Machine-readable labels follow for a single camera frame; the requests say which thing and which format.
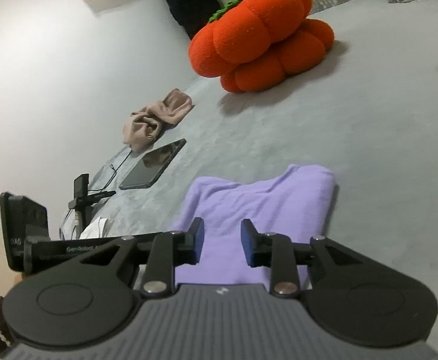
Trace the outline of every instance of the orange pumpkin plush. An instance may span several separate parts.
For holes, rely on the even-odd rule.
[[[256,92],[322,61],[334,41],[327,23],[306,19],[312,0],[237,0],[191,41],[189,60],[230,92]]]

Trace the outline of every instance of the metal screw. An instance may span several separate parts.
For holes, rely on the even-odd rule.
[[[164,292],[167,290],[167,284],[163,281],[153,280],[148,281],[146,284],[142,286],[145,292],[149,294],[158,294],[160,292]]]
[[[274,286],[274,291],[280,295],[290,295],[298,290],[297,286],[290,281],[281,281]]]

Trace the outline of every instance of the bed sheet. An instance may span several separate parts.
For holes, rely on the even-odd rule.
[[[195,108],[156,147],[187,144],[148,190],[118,190],[131,156],[96,215],[114,220],[111,236],[166,231],[199,176],[252,183],[320,164],[340,186],[330,237],[438,298],[438,0],[354,0],[313,17],[336,33],[325,61],[262,93],[227,94],[205,78],[182,88]],[[111,174],[106,164],[92,185]],[[429,342],[438,350],[438,320]]]

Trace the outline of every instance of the purple cloth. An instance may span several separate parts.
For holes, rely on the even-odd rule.
[[[318,165],[289,165],[277,178],[242,185],[213,177],[196,179],[173,230],[187,230],[204,219],[205,238],[197,265],[176,268],[176,283],[250,284],[269,288],[270,269],[250,268],[240,242],[240,223],[249,218],[259,233],[275,232],[293,242],[309,242],[322,232],[331,204],[334,177]],[[301,282],[307,277],[299,269]]]

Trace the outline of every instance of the beige cloth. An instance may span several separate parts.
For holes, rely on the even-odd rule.
[[[164,123],[176,126],[191,109],[191,97],[174,89],[164,100],[132,112],[122,129],[123,143],[138,152],[156,141]]]

